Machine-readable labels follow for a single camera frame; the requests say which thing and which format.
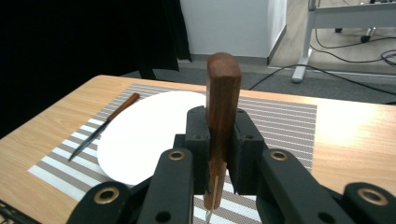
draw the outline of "metal frame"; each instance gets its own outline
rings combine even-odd
[[[308,7],[303,54],[299,64],[308,64],[312,49],[309,48],[313,29],[332,28],[367,28],[394,27],[393,18],[396,14],[396,4],[371,4],[351,7],[316,7],[316,0],[311,0]],[[291,81],[303,82],[304,66],[297,66]]]

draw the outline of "wooden handle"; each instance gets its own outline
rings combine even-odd
[[[117,108],[110,116],[108,116],[107,120],[111,121],[113,120],[122,110],[128,108],[128,106],[132,105],[134,102],[139,99],[140,95],[138,93],[132,94],[131,97],[128,98],[122,105],[120,105],[119,108]]]
[[[205,208],[220,205],[227,168],[227,152],[233,137],[233,125],[241,87],[241,71],[228,53],[216,53],[207,61],[205,116],[210,131],[210,191],[204,196]]]

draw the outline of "knife blade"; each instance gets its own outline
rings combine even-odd
[[[107,125],[113,120],[120,112],[122,112],[124,109],[128,108],[128,106],[132,105],[134,102],[139,99],[140,95],[138,93],[132,94],[131,97],[129,97],[119,108],[117,108],[108,118],[106,121],[95,131],[93,134],[88,136],[87,139],[85,139],[81,145],[74,150],[74,152],[70,155],[69,161],[73,160],[87,145],[89,145],[98,135],[101,133]]]

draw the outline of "black cable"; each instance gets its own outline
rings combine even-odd
[[[390,36],[390,37],[383,37],[383,38],[378,38],[378,39],[370,40],[370,41],[364,42],[364,43],[361,43],[361,42],[360,42],[360,43],[349,44],[349,45],[341,45],[341,46],[329,47],[329,46],[324,46],[322,43],[320,43],[320,41],[319,41],[319,39],[318,39],[318,29],[315,29],[315,38],[316,38],[318,44],[319,44],[321,47],[323,47],[324,49],[341,49],[341,48],[347,48],[347,47],[353,47],[353,46],[368,44],[368,43],[375,42],[375,41],[380,41],[380,40],[396,39],[396,37]]]
[[[376,63],[376,62],[380,62],[380,61],[384,60],[384,59],[381,58],[381,59],[375,59],[375,60],[369,60],[369,61],[350,61],[350,60],[343,59],[343,58],[341,58],[341,57],[339,57],[339,56],[337,56],[337,55],[335,55],[333,53],[330,53],[328,51],[315,49],[312,45],[309,45],[309,47],[311,47],[311,49],[314,49],[316,52],[330,54],[334,58],[337,58],[338,60],[341,60],[341,61],[346,62],[346,63]]]
[[[366,85],[366,84],[363,84],[363,83],[360,83],[360,82],[357,82],[357,81],[348,79],[348,78],[346,78],[346,77],[340,77],[340,76],[337,76],[336,74],[330,73],[330,72],[325,71],[325,70],[323,70],[323,69],[316,68],[316,67],[314,67],[314,66],[310,66],[310,65],[306,65],[306,64],[293,64],[293,65],[281,67],[281,68],[277,69],[275,72],[271,73],[270,75],[268,75],[268,76],[262,78],[260,81],[258,81],[258,82],[257,82],[256,84],[254,84],[252,87],[250,87],[249,90],[250,90],[250,91],[253,90],[256,86],[258,86],[260,83],[262,83],[265,79],[267,79],[268,77],[273,76],[273,75],[276,74],[277,72],[279,72],[279,71],[281,71],[281,70],[283,70],[283,69],[286,69],[286,68],[297,67],[297,66],[308,67],[308,68],[317,70],[317,71],[319,71],[319,72],[321,72],[321,73],[323,73],[323,74],[326,74],[326,75],[329,75],[329,76],[332,76],[332,77],[338,77],[338,78],[341,78],[341,79],[343,79],[343,80],[345,80],[345,81],[354,83],[354,84],[356,84],[356,85],[363,86],[363,87],[365,87],[365,88],[368,88],[368,89],[371,89],[371,90],[374,90],[374,91],[380,91],[380,92],[384,92],[384,93],[387,93],[387,94],[396,95],[396,92],[381,90],[381,89],[379,89],[379,88],[377,88],[377,87],[372,87],[372,86],[370,86],[370,85]]]
[[[396,62],[392,62],[390,60],[390,58],[393,58],[393,57],[396,57],[396,49],[391,49],[391,50],[385,51],[381,54],[381,59],[384,60],[385,63],[395,66]]]

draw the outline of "striped placemat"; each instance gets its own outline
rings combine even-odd
[[[138,92],[140,99],[144,99],[165,91],[176,90],[140,84],[130,86],[53,149],[49,155],[31,167],[29,172],[77,201],[81,200],[89,189],[111,180],[100,168],[96,158],[100,136],[72,162],[67,161],[70,154],[133,92]],[[316,105],[240,97],[238,107],[247,111],[269,148],[276,147],[290,151],[308,171],[311,170],[317,116]],[[256,210],[255,197],[234,195],[228,176],[226,176],[222,197],[220,208],[211,218],[213,223],[261,223]],[[203,197],[195,196],[194,202],[194,223],[204,223]]]

